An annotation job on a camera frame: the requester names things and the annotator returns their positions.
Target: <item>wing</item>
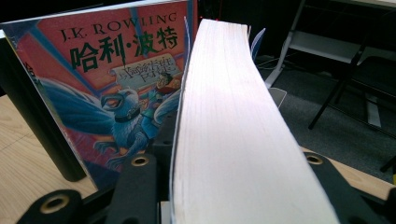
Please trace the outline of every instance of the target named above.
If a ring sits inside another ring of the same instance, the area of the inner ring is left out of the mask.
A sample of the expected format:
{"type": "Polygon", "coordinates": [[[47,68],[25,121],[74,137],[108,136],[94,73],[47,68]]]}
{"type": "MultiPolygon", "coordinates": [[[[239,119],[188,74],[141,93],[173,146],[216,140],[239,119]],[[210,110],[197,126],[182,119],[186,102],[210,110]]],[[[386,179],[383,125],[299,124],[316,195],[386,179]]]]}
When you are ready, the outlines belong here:
{"type": "Polygon", "coordinates": [[[166,100],[155,110],[154,120],[157,123],[162,124],[163,117],[166,114],[177,110],[179,99],[180,99],[180,90],[177,90],[171,96],[166,98],[166,100]]]}
{"type": "Polygon", "coordinates": [[[111,134],[114,115],[100,101],[58,81],[40,78],[51,105],[67,128],[93,134],[111,134]]]}

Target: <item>wooden table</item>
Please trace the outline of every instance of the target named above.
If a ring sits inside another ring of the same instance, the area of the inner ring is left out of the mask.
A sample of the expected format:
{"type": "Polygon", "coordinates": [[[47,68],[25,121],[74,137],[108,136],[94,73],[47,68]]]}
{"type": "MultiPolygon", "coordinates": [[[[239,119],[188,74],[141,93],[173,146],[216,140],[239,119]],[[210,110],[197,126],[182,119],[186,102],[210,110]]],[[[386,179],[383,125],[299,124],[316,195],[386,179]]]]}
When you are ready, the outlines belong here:
{"type": "MultiPolygon", "coordinates": [[[[56,189],[75,189],[82,197],[96,192],[89,178],[63,179],[45,149],[7,96],[0,97],[0,223],[16,223],[28,207],[56,189]]],[[[348,183],[380,199],[394,185],[332,161],[348,183]]]]}

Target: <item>blue winged creature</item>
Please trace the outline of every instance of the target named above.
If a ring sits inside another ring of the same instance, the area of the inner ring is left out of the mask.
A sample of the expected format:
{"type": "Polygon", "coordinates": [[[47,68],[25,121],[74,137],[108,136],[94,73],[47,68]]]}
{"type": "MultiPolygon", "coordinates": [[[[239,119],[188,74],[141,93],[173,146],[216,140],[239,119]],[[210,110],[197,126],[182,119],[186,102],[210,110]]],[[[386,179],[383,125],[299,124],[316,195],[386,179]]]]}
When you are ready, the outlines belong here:
{"type": "Polygon", "coordinates": [[[167,97],[149,118],[142,116],[139,96],[132,89],[103,95],[99,100],[51,79],[40,78],[39,83],[65,127],[83,133],[114,136],[113,142],[96,142],[93,146],[101,153],[114,150],[114,157],[106,163],[113,170],[127,157],[144,149],[158,132],[163,117],[178,107],[179,90],[167,97]],[[121,148],[126,148],[127,152],[120,156],[121,148]]]}

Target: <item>desk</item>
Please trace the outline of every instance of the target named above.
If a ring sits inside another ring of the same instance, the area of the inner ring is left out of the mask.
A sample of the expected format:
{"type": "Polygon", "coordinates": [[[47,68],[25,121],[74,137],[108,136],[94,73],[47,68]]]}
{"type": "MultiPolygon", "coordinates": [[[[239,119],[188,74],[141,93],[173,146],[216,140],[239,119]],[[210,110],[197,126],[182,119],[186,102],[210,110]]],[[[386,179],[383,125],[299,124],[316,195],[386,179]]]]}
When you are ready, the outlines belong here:
{"type": "MultiPolygon", "coordinates": [[[[45,149],[7,96],[0,97],[0,223],[15,223],[41,196],[56,189],[75,189],[82,197],[95,192],[92,182],[63,179],[45,149]]],[[[348,183],[386,200],[394,186],[332,161],[348,183]]]]}
{"type": "MultiPolygon", "coordinates": [[[[367,7],[396,8],[396,0],[332,0],[332,1],[363,5],[367,7]]],[[[296,26],[298,20],[300,19],[304,5],[305,5],[305,0],[301,0],[301,3],[294,17],[293,24],[289,30],[288,36],[286,37],[284,45],[282,47],[276,68],[273,70],[270,76],[267,79],[265,79],[265,84],[267,88],[272,87],[272,85],[274,84],[274,82],[282,72],[283,62],[285,60],[288,49],[297,49],[299,51],[315,54],[318,56],[326,57],[344,63],[350,63],[350,60],[359,49],[360,45],[358,44],[348,43],[345,41],[326,38],[324,36],[311,35],[308,33],[296,31],[296,26]]],[[[396,55],[394,54],[394,52],[380,50],[380,49],[368,48],[366,52],[364,52],[361,58],[364,59],[368,55],[382,55],[382,56],[385,55],[385,57],[396,59],[396,55]]]]}

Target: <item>red book cover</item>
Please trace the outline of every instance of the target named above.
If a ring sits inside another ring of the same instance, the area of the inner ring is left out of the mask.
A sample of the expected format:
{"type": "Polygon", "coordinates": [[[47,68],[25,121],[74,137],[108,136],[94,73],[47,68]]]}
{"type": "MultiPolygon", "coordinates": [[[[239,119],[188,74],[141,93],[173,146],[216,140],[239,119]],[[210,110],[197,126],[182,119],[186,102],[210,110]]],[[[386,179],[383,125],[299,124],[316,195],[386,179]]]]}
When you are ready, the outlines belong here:
{"type": "Polygon", "coordinates": [[[138,1],[1,24],[98,189],[177,110],[195,11],[191,0],[138,1]]]}

